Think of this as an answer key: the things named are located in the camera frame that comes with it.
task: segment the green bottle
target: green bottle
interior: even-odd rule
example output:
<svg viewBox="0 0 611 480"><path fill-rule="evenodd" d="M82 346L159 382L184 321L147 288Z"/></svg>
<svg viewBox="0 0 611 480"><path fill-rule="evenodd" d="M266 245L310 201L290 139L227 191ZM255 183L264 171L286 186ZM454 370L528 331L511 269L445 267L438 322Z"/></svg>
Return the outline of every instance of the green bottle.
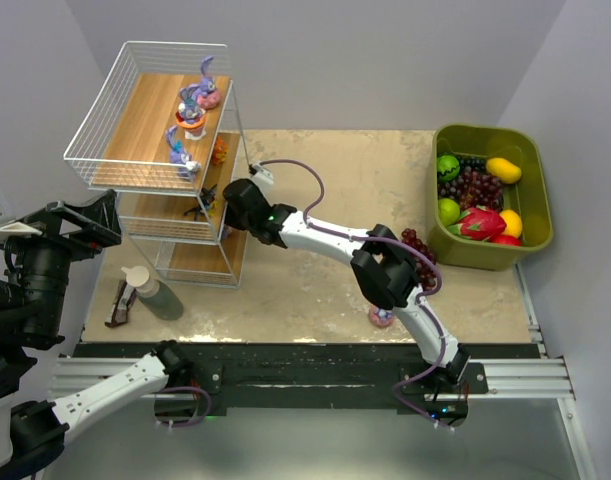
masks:
<svg viewBox="0 0 611 480"><path fill-rule="evenodd" d="M127 284L134 287L136 296L150 312L161 320L178 320L183 315L183 304L163 282L152 278L143 266L123 267Z"/></svg>

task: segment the red grapes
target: red grapes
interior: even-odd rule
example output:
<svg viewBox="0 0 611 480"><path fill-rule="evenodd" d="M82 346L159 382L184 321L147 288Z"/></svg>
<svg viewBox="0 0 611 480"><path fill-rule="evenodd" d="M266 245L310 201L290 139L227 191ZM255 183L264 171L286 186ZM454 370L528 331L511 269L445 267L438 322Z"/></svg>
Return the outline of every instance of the red grapes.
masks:
<svg viewBox="0 0 611 480"><path fill-rule="evenodd" d="M438 198L450 198L461 211L483 205L497 212L503 210L501 179L466 166L451 182L438 184Z"/></svg>
<svg viewBox="0 0 611 480"><path fill-rule="evenodd" d="M409 245L412 248L415 248L416 250L421 252L423 255L425 255L429 259L430 262L436 265L436 257L430 251L430 249L427 248L427 245L425 245L423 241L416 236L416 230L406 228L405 230L403 230L401 237L402 237L401 241L404 244ZM416 262L415 263L416 274L418 275L418 277L421 280L421 285L423 285L423 290L430 290L434 288L436 286L436 276L434 275L434 273L429 269L429 267L427 267L418 258L414 257L414 260Z"/></svg>

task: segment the table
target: table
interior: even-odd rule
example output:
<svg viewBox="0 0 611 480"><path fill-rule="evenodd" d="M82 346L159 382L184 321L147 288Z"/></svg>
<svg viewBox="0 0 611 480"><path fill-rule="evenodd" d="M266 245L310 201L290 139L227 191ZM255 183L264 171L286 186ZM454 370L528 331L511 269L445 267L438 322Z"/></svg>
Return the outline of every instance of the table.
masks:
<svg viewBox="0 0 611 480"><path fill-rule="evenodd" d="M327 195L312 216L395 233L425 235L424 174L431 131L248 130L254 161L294 158L323 177ZM273 165L273 203L304 208L318 195L308 172ZM106 251L83 333L85 342L408 342L398 323L379 329L366 316L353 273L317 255L247 242L238 290L170 284L185 305L174 322L159 320L138 302L130 322L104 325L122 266L145 260L128 239ZM445 326L466 343L528 343L525 309L512 270L490 272L441 266L444 287L430 302Z"/></svg>

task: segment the green apple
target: green apple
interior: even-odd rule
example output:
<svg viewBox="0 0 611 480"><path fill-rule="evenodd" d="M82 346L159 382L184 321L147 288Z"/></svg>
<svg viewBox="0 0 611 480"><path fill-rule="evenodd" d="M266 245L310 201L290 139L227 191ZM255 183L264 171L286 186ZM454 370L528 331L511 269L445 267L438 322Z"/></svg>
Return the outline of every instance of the green apple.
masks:
<svg viewBox="0 0 611 480"><path fill-rule="evenodd" d="M451 198L441 198L438 201L438 218L445 227L449 227L452 223L458 220L461 214L461 209Z"/></svg>

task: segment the wooden shelf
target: wooden shelf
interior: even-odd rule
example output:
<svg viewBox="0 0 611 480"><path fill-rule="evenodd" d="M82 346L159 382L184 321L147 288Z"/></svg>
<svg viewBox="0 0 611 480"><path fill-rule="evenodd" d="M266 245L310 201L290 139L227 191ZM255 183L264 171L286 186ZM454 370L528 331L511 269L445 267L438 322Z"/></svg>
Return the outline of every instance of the wooden shelf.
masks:
<svg viewBox="0 0 611 480"><path fill-rule="evenodd" d="M220 165L207 164L205 170L205 188L216 188L216 207L208 219L199 216L193 221L192 216L183 213L197 206L195 197L179 197L172 195L132 194L136 201L130 199L125 208L120 209L128 233L131 235L169 237L179 240L206 241L215 240L207 221L220 235L220 227L225 212L226 202L223 190L229 184L236 162L236 152L240 135L234 133L220 133L218 135L228 145L225 161Z"/></svg>
<svg viewBox="0 0 611 480"><path fill-rule="evenodd" d="M209 110L205 119L205 136L198 141L186 140L182 129L177 138L201 164L202 173L193 182L181 179L176 168L147 163L168 163L169 146L165 141L165 130L176 124L178 91L185 85L200 81L200 75L171 75L142 73L130 96L130 100L114 129L105 149L106 160L99 161L94 173L94 187L126 189L178 190L191 192L203 184L207 164L218 130L223 106L230 88L228 76L215 76L217 88L223 98L218 107Z"/></svg>
<svg viewBox="0 0 611 480"><path fill-rule="evenodd" d="M246 241L247 232L232 230L230 235L221 242L236 279L240 278L243 269ZM177 243L168 268L195 272L231 273L218 245Z"/></svg>

